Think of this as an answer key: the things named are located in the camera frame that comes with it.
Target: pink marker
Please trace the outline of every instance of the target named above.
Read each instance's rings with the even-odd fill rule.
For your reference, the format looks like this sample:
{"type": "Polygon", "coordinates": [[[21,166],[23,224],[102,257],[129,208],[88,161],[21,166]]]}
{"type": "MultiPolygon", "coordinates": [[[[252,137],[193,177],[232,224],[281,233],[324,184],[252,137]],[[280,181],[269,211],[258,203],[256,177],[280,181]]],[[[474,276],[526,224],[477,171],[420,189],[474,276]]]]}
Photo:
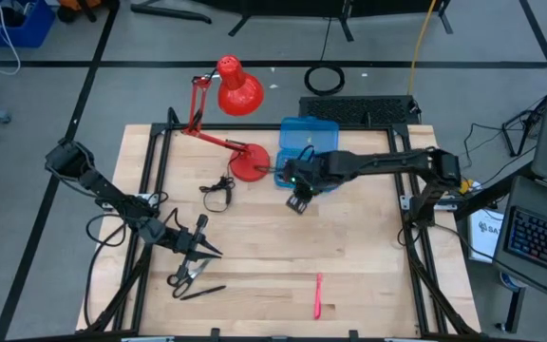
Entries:
{"type": "Polygon", "coordinates": [[[320,318],[322,313],[322,301],[320,299],[322,291],[322,274],[318,274],[315,283],[315,305],[313,307],[313,319],[320,318]]]}

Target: wooden tabletop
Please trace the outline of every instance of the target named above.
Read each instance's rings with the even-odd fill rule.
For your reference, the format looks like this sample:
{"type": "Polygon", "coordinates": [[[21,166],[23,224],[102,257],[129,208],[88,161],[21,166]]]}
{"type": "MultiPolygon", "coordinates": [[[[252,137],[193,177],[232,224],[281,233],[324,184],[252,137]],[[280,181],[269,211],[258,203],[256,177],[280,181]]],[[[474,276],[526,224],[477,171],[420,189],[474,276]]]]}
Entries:
{"type": "MultiPolygon", "coordinates": [[[[125,193],[138,192],[149,129],[149,125],[125,129],[113,178],[125,193]]],[[[409,131],[414,148],[436,144],[431,126],[410,126],[409,131]]],[[[209,133],[258,143],[272,160],[278,151],[279,131],[209,133]]],[[[357,154],[389,151],[386,133],[377,131],[341,131],[339,149],[357,154]]],[[[315,198],[302,216],[286,207],[291,191],[276,187],[273,175],[253,183],[236,180],[229,210],[209,213],[198,188],[218,182],[230,154],[214,144],[174,132],[163,186],[170,199],[161,206],[162,215],[178,207],[179,221],[192,228],[199,214],[208,215],[205,234],[224,253],[223,259],[210,263],[187,294],[218,285],[227,285],[227,289],[187,301],[173,299],[166,278],[177,270],[182,256],[155,247],[141,334],[209,335],[212,328],[220,328],[221,335],[226,336],[345,337],[349,330],[358,330],[361,337],[419,335],[406,251],[396,242],[401,223],[393,176],[348,182],[315,198]],[[323,305],[321,318],[314,320],[318,273],[324,275],[323,305]]],[[[224,192],[215,193],[209,205],[216,207],[223,199],[224,192]]],[[[438,212],[436,221],[455,228],[449,213],[438,212]]],[[[118,219],[107,218],[100,237],[118,225],[118,219]]],[[[458,238],[437,228],[431,228],[429,234],[441,290],[465,321],[479,331],[458,238]]],[[[126,247],[127,242],[118,248],[104,248],[96,262],[89,301],[92,320],[120,286],[126,247]]],[[[424,297],[431,303],[427,290],[424,297]]],[[[134,294],[128,297],[128,309],[134,305],[134,298],[134,294]]],[[[427,308],[429,329],[436,331],[431,305],[427,308]]],[[[127,328],[131,310],[126,312],[127,328]]],[[[80,315],[78,328],[84,326],[80,315]]]]}

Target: black scissors handle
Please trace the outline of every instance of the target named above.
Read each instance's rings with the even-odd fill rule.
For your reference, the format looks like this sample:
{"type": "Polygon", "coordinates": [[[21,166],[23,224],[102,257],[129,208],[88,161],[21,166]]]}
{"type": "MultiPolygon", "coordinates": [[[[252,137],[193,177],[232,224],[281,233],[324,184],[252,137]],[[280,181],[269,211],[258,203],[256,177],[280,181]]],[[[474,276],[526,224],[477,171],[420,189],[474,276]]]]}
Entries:
{"type": "Polygon", "coordinates": [[[182,279],[181,281],[178,281],[175,284],[175,291],[172,292],[173,298],[179,298],[183,296],[187,290],[191,287],[191,284],[194,283],[194,279],[190,276],[187,276],[186,278],[182,279]]]}

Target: scissors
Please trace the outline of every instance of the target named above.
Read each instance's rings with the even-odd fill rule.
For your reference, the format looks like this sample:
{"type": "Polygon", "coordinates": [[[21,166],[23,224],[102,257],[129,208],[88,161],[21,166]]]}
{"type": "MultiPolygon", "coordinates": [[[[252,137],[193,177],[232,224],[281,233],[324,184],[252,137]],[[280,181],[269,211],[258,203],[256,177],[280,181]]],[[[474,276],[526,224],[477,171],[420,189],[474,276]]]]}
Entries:
{"type": "Polygon", "coordinates": [[[195,270],[189,271],[188,275],[183,278],[179,279],[177,282],[172,283],[170,278],[168,279],[168,284],[170,284],[172,287],[175,288],[175,291],[172,292],[173,298],[179,298],[182,295],[184,295],[187,290],[191,287],[191,284],[194,283],[194,280],[206,269],[206,266],[208,266],[208,263],[210,263],[212,259],[207,258],[204,261],[201,262],[201,265],[197,267],[195,270]]]}

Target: blue plastic container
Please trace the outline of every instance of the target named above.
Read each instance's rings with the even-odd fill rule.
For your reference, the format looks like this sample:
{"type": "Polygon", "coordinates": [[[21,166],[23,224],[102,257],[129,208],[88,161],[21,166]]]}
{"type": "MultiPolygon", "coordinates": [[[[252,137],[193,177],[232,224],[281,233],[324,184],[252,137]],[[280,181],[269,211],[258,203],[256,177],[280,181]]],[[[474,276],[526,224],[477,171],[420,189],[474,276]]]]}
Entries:
{"type": "MultiPolygon", "coordinates": [[[[281,169],[289,159],[296,159],[301,151],[313,145],[314,153],[334,151],[339,143],[339,124],[336,122],[318,120],[314,117],[286,118],[280,126],[280,151],[275,158],[275,168],[281,169]]],[[[311,150],[306,151],[302,158],[308,158],[311,150]]],[[[282,175],[273,178],[278,186],[293,188],[291,183],[284,182],[282,175]]]]}
{"type": "MultiPolygon", "coordinates": [[[[6,27],[9,39],[15,48],[40,47],[54,23],[54,11],[46,4],[45,0],[18,0],[18,3],[23,6],[29,2],[34,2],[35,5],[30,10],[23,26],[20,28],[6,27]]],[[[7,46],[0,34],[0,47],[7,46]]]]}

